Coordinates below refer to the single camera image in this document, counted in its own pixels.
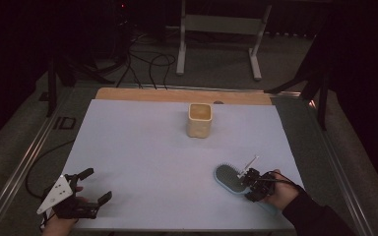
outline hand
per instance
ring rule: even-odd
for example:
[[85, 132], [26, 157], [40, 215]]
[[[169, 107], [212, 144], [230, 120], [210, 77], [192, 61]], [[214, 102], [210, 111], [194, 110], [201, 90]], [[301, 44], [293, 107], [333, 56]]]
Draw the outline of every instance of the hand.
[[[84, 188], [83, 187], [76, 187], [76, 191], [80, 192]], [[83, 202], [87, 202], [88, 200], [82, 197], [78, 197]], [[69, 235], [70, 231], [72, 230], [73, 226], [79, 219], [72, 218], [72, 219], [64, 219], [59, 218], [54, 213], [51, 212], [50, 217], [45, 225], [44, 231], [42, 232], [42, 236], [67, 236]]]
[[[278, 179], [278, 180], [286, 180], [281, 175], [281, 172], [279, 169], [276, 169], [273, 173], [273, 176]], [[264, 198], [262, 201], [264, 203], [271, 204], [281, 210], [284, 210], [284, 208], [290, 204], [292, 200], [294, 200], [299, 194], [299, 191], [292, 185], [289, 185], [287, 183], [281, 183], [281, 182], [276, 182], [275, 183], [275, 192]]]

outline white board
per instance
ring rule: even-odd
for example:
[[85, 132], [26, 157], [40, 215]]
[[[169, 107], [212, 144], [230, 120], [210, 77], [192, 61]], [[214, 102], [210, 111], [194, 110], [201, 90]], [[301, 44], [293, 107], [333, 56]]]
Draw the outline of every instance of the white board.
[[95, 202], [112, 191], [97, 219], [82, 229], [142, 231], [243, 231], [291, 229], [281, 213], [235, 196], [214, 179], [228, 162], [242, 169], [276, 168], [303, 186], [275, 106], [213, 106], [206, 139], [186, 135], [182, 102], [93, 100], [62, 174], [94, 169], [79, 186]]

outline beige container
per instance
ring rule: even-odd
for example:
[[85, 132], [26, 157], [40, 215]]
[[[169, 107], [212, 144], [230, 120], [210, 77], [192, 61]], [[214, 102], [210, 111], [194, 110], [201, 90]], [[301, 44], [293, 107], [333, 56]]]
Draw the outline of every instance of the beige container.
[[213, 107], [210, 104], [189, 105], [187, 135], [191, 138], [206, 138], [211, 132]]

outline dark background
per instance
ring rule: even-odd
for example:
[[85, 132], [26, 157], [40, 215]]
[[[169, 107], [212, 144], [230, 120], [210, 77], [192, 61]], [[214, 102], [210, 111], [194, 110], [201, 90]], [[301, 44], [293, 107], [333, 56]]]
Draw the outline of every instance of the dark background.
[[[240, 1], [211, 1], [211, 6], [205, 5], [206, 2], [188, 1], [187, 11], [252, 17], [263, 7], [257, 1], [242, 1], [250, 4], [249, 8], [234, 7]], [[164, 37], [165, 26], [179, 26], [179, 1], [124, 3], [127, 9], [122, 9], [121, 17], [109, 8], [121, 1], [0, 3], [0, 129], [34, 91], [36, 80], [47, 70], [47, 58], [54, 48], [81, 63], [89, 63], [96, 57], [110, 55], [108, 48], [120, 38], [120, 32], [115, 29], [124, 19], [159, 38]], [[277, 2], [266, 29], [271, 35], [287, 33], [311, 38], [319, 30], [301, 70], [310, 70], [320, 63], [332, 68], [330, 89], [337, 93], [339, 103], [378, 171], [378, 1]], [[118, 48], [116, 54], [124, 53], [123, 48]]]

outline table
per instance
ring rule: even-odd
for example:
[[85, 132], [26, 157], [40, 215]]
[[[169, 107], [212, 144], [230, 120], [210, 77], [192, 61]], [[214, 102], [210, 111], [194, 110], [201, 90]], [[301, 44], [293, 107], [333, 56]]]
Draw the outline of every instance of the table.
[[206, 32], [226, 32], [252, 34], [257, 36], [256, 43], [253, 48], [249, 48], [248, 56], [250, 58], [251, 69], [253, 71], [253, 79], [255, 81], [262, 80], [259, 62], [257, 60], [257, 51], [265, 31], [266, 22], [269, 18], [272, 6], [268, 5], [261, 19], [244, 19], [229, 18], [218, 16], [201, 16], [186, 14], [186, 0], [182, 0], [181, 19], [180, 19], [180, 46], [179, 55], [177, 57], [177, 75], [183, 75], [185, 70], [186, 42], [185, 33], [187, 30], [206, 31]]
[[[97, 199], [112, 191], [113, 198], [97, 219], [81, 220], [77, 228], [292, 229], [280, 213], [231, 194], [213, 177], [219, 164], [243, 168], [259, 149], [260, 165], [253, 167], [262, 172], [280, 167], [303, 186], [278, 112], [263, 93], [102, 88], [95, 98], [63, 173], [92, 167], [95, 174], [84, 181], [83, 195]], [[208, 138], [186, 136], [188, 103], [182, 101], [224, 103], [214, 105]]]

